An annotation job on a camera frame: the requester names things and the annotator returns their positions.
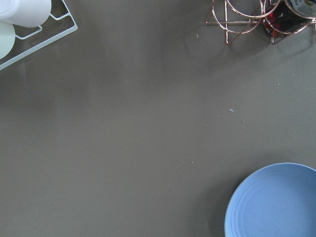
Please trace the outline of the blue plate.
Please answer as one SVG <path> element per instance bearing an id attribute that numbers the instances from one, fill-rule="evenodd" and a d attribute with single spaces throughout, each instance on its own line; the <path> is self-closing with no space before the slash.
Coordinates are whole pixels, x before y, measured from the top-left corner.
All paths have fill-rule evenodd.
<path id="1" fill-rule="evenodd" d="M 276 163 L 245 178 L 226 210 L 227 237 L 314 237 L 316 171 L 297 163 Z"/>

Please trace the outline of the dark drink bottle front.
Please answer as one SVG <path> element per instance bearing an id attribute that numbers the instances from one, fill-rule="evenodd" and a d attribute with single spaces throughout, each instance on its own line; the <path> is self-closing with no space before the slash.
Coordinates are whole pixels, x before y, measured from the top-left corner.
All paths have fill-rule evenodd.
<path id="1" fill-rule="evenodd" d="M 316 18 L 314 0 L 282 0 L 275 6 L 271 4 L 267 11 L 272 11 L 263 20 L 263 27 L 273 38 L 283 38 L 301 30 Z"/>

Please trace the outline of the white cup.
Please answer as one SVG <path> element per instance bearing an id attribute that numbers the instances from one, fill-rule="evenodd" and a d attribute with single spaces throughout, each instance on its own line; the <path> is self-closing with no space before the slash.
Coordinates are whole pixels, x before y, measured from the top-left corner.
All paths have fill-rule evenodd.
<path id="1" fill-rule="evenodd" d="M 1 0 L 0 20 L 33 28 L 43 24 L 51 12 L 51 0 Z"/>

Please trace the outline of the pale green cup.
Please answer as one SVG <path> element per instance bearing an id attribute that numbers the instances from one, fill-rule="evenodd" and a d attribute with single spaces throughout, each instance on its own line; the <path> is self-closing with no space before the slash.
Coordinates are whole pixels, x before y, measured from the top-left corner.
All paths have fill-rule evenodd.
<path id="1" fill-rule="evenodd" d="M 0 58 L 4 58 L 15 43 L 15 29 L 11 23 L 0 23 Z"/>

